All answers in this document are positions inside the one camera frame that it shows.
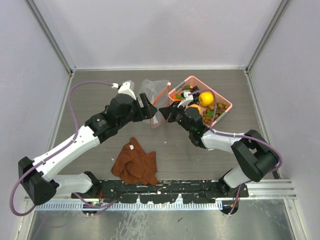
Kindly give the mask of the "orange persimmon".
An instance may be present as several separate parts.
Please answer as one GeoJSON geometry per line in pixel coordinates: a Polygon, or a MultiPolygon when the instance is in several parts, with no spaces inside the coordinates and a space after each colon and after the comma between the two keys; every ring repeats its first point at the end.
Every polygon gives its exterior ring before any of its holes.
{"type": "Polygon", "coordinates": [[[176,102],[176,101],[180,102],[180,101],[182,101],[182,96],[180,93],[176,93],[175,95],[172,96],[172,99],[174,102],[176,102]]]}

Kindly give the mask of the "clear zip top bag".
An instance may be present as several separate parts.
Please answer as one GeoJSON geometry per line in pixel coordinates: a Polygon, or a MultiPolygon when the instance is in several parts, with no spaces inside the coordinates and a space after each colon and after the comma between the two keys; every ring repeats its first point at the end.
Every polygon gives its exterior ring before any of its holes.
{"type": "MultiPolygon", "coordinates": [[[[169,106],[170,86],[171,82],[169,80],[151,81],[145,79],[142,81],[138,93],[145,93],[150,103],[157,109],[160,109],[169,106]]],[[[155,129],[160,126],[164,120],[163,115],[157,111],[151,119],[144,120],[144,122],[149,124],[151,129],[155,129]]]]}

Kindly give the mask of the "orange peach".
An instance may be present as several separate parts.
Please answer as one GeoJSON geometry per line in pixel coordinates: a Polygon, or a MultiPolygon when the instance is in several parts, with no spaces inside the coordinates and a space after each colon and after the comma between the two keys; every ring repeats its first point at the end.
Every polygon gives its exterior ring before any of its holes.
{"type": "Polygon", "coordinates": [[[198,110],[199,114],[202,115],[203,114],[203,109],[201,106],[199,106],[198,104],[191,104],[188,106],[188,108],[195,108],[198,110]]]}

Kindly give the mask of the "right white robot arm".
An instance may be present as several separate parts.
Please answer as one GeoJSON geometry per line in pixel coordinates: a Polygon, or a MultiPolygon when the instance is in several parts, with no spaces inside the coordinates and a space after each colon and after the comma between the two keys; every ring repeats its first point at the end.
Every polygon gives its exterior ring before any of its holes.
{"type": "Polygon", "coordinates": [[[279,154],[256,130],[228,133],[210,129],[204,125],[202,116],[195,107],[183,109],[172,104],[160,108],[159,112],[168,123],[178,123],[185,129],[196,147],[234,154],[238,166],[218,180],[218,189],[225,197],[231,197],[241,184],[260,182],[281,163],[279,154]]]}

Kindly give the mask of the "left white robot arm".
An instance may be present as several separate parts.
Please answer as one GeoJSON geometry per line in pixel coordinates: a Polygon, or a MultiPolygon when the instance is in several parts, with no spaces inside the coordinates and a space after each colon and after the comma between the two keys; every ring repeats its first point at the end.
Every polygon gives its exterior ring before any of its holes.
{"type": "Polygon", "coordinates": [[[151,119],[158,111],[145,93],[140,99],[119,93],[105,110],[88,119],[75,134],[55,148],[34,159],[24,157],[18,162],[21,185],[34,205],[39,206],[56,195],[85,194],[95,198],[101,191],[101,182],[90,171],[78,175],[60,175],[59,172],[88,150],[113,137],[130,122],[151,119]]]}

